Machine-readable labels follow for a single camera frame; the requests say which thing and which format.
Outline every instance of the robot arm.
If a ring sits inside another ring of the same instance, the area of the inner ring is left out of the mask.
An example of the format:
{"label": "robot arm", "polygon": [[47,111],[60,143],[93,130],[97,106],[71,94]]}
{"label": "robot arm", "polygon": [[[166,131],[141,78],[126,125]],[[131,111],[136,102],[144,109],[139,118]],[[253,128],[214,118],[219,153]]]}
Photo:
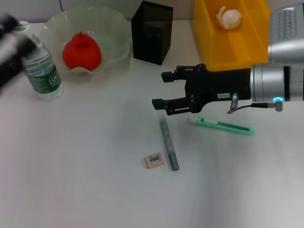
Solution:
{"label": "robot arm", "polygon": [[[164,82],[186,80],[186,97],[174,100],[154,99],[156,110],[168,115],[198,113],[213,101],[231,101],[228,113],[244,108],[275,108],[283,110],[283,101],[304,100],[304,4],[278,9],[270,17],[269,64],[253,65],[251,69],[211,72],[204,64],[178,66],[162,73]],[[238,100],[253,103],[238,107]]]}

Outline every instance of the green plastic object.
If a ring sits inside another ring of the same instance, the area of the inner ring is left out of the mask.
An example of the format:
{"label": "green plastic object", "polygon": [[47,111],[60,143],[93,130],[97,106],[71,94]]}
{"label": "green plastic object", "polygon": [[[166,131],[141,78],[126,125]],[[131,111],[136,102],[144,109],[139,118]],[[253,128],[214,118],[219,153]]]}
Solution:
{"label": "green plastic object", "polygon": [[200,120],[197,120],[196,124],[200,125],[200,126],[204,126],[204,127],[211,127],[211,128],[224,130],[224,131],[235,132],[235,133],[246,134],[246,135],[253,135],[256,132],[251,127],[226,123],[226,122],[223,122],[223,121],[218,121],[217,124],[208,123],[208,122],[204,121],[204,117],[200,117]]}

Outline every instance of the clear bowl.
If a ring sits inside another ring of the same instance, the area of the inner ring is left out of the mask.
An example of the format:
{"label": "clear bowl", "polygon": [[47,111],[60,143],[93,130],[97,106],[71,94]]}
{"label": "clear bowl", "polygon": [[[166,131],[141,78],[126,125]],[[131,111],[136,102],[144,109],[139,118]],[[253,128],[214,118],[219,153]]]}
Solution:
{"label": "clear bowl", "polygon": [[[70,69],[63,61],[62,52],[76,33],[86,33],[98,44],[101,64],[92,71],[82,67]],[[59,72],[98,74],[130,52],[131,26],[124,15],[106,6],[78,6],[53,16],[40,34],[52,54]]]}

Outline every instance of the black pen holder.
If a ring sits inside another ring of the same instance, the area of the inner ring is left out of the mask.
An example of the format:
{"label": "black pen holder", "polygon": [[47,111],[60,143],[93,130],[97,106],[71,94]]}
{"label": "black pen holder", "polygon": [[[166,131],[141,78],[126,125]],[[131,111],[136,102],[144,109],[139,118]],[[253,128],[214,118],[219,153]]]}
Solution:
{"label": "black pen holder", "polygon": [[173,8],[143,1],[131,20],[134,58],[161,65],[171,45]]}

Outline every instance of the yellow plastic box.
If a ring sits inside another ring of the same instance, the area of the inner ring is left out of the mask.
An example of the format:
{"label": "yellow plastic box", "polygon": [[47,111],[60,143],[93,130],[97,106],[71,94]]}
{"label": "yellow plastic box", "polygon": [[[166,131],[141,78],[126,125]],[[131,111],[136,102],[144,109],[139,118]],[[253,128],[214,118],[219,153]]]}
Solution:
{"label": "yellow plastic box", "polygon": [[[241,24],[235,30],[218,25],[216,15],[222,6],[241,12]],[[194,30],[207,69],[242,69],[267,63],[270,13],[265,0],[195,0]]]}

